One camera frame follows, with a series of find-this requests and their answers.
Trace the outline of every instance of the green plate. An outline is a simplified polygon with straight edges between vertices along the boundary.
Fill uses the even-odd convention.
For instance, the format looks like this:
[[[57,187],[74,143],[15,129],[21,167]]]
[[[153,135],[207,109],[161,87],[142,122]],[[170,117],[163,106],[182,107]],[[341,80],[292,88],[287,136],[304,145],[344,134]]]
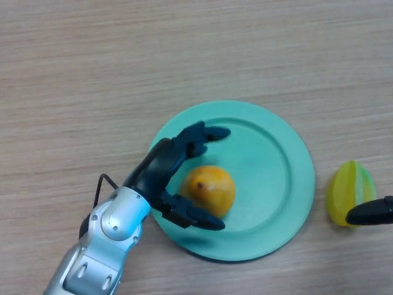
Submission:
[[[218,165],[232,175],[236,199],[219,232],[182,229],[153,211],[164,232],[199,257],[240,262],[269,254],[299,231],[314,200],[313,162],[296,131],[272,112],[240,101],[213,101],[193,106],[168,121],[151,145],[172,138],[204,120],[231,129],[231,135],[208,144],[199,159],[186,161],[168,185],[177,193],[187,173],[200,165]]]

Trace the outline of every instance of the wooden table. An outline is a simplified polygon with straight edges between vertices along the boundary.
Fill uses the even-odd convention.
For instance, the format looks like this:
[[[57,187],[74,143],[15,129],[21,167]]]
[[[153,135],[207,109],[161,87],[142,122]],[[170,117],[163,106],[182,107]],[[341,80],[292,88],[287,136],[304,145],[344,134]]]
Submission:
[[[118,294],[391,294],[393,226],[338,229],[324,206],[349,159],[393,194],[391,0],[2,0],[0,294],[42,293],[99,174],[121,182],[169,118],[219,99],[264,106],[304,138],[307,223],[275,254],[223,265],[150,219]]]

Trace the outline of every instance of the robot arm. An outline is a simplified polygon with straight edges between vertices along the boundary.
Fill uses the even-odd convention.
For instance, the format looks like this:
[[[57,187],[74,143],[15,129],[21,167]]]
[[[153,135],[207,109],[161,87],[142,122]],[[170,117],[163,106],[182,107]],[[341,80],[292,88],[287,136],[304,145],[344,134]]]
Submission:
[[[206,152],[206,143],[226,138],[230,130],[205,127],[204,122],[184,129],[177,137],[161,140],[121,187],[106,175],[98,182],[93,211],[83,221],[79,241],[66,253],[44,295],[114,295],[126,257],[142,235],[142,222],[151,208],[186,228],[221,230],[225,224],[166,187],[182,163]],[[97,205],[103,178],[115,188]]]

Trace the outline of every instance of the fake orange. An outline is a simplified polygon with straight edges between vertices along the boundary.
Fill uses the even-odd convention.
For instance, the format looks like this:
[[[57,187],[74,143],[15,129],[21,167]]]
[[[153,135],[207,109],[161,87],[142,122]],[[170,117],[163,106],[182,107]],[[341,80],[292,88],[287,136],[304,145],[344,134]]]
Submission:
[[[195,206],[222,218],[235,201],[236,186],[224,169],[207,165],[195,168],[184,178],[181,194]]]

